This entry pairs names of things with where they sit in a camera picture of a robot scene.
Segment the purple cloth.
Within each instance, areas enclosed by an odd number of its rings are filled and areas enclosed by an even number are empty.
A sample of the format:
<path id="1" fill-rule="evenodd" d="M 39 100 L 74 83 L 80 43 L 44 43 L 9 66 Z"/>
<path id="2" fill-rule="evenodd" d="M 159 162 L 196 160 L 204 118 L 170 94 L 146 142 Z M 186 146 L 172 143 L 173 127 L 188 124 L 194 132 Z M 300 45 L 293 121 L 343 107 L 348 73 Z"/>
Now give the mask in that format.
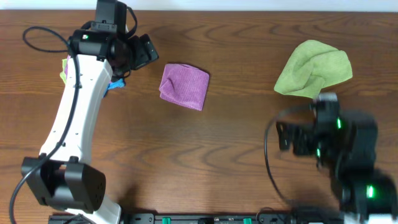
<path id="1" fill-rule="evenodd" d="M 188 64 L 168 63 L 159 86 L 160 98 L 179 106 L 201 111 L 210 75 Z"/>

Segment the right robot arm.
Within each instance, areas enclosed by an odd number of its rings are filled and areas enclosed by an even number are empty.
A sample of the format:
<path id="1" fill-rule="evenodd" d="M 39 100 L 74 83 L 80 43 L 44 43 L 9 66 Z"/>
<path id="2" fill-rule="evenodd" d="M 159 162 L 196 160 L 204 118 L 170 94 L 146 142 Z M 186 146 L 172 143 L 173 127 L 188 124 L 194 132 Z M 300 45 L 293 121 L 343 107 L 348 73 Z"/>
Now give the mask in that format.
<path id="1" fill-rule="evenodd" d="M 361 111 L 317 109 L 312 123 L 277 121 L 280 150 L 313 156 L 329 171 L 331 189 L 345 219 L 397 223 L 397 188 L 376 168 L 378 127 Z"/>

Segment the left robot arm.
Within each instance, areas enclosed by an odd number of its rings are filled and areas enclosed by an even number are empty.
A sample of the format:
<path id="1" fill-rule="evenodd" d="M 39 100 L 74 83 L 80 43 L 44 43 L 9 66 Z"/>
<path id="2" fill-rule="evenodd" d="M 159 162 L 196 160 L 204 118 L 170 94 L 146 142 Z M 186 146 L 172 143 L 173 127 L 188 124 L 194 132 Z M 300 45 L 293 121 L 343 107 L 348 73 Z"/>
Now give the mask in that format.
<path id="1" fill-rule="evenodd" d="M 62 99 L 37 157 L 25 157 L 22 184 L 39 204 L 88 223 L 120 223 L 121 206 L 106 196 L 105 175 L 91 166 L 101 101 L 113 78 L 123 79 L 158 59 L 148 35 L 78 29 L 65 41 L 69 54 Z"/>

